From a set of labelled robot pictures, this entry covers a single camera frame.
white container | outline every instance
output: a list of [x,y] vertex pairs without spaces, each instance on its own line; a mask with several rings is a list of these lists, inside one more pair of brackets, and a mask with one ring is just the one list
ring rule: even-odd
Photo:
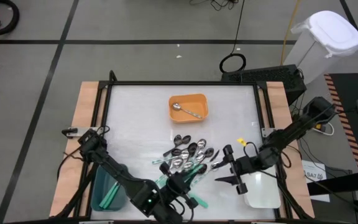
[[313,14],[291,29],[301,35],[284,61],[295,64],[305,76],[305,84],[324,73],[341,57],[358,49],[358,31],[343,17],[331,11]]

orange container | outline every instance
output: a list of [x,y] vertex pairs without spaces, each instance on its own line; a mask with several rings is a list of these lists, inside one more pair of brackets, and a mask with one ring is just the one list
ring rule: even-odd
[[[178,103],[184,110],[196,113],[203,118],[196,118],[183,110],[174,110],[172,104]],[[203,121],[208,116],[208,104],[204,94],[191,94],[182,96],[171,96],[168,102],[169,115],[175,123],[191,123]]]

